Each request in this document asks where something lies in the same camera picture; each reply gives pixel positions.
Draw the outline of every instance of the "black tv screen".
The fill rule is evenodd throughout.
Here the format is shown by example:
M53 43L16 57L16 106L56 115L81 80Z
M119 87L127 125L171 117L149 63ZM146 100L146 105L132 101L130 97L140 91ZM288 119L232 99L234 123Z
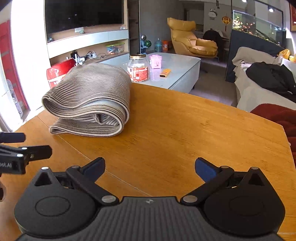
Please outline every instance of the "black tv screen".
M45 0L46 33L123 23L123 0Z

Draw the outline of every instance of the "blue water bottle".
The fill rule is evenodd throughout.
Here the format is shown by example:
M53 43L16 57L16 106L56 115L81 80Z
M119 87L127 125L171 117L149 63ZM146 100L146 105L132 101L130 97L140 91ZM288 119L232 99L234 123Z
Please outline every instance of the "blue water bottle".
M155 52L158 52L158 53L161 53L162 51L163 51L163 44L162 44L162 42L159 40L159 38L158 38L158 40L155 42Z

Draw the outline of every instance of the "wooden tabletop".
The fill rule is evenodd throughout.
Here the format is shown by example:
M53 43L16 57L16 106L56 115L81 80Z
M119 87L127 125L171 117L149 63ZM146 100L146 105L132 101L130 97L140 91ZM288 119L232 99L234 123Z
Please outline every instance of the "wooden tabletop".
M30 180L43 167L64 171L97 157L106 160L106 172L97 184L122 196L177 196L203 184L194 162L203 157L216 166L236 171L261 168L285 205L279 234L296 240L296 171L282 126L259 116L197 96L132 84L131 118L115 137L52 135L56 118L44 111L18 131L25 143L50 145L52 157L27 166L26 175L3 174L7 198L0 203L0 240L19 235L14 206Z

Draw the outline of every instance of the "storage box with green lid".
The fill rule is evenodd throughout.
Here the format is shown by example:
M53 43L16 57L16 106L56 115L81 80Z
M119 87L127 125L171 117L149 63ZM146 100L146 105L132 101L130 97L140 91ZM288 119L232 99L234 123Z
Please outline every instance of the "storage box with green lid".
M108 54L118 54L124 51L124 43L106 45Z

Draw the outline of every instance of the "chair headrest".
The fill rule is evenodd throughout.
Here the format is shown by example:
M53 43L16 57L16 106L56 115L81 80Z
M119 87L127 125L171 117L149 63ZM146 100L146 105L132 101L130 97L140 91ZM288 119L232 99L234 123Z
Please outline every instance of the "chair headrest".
M192 31L196 29L195 21L183 21L168 18L168 25L172 30Z

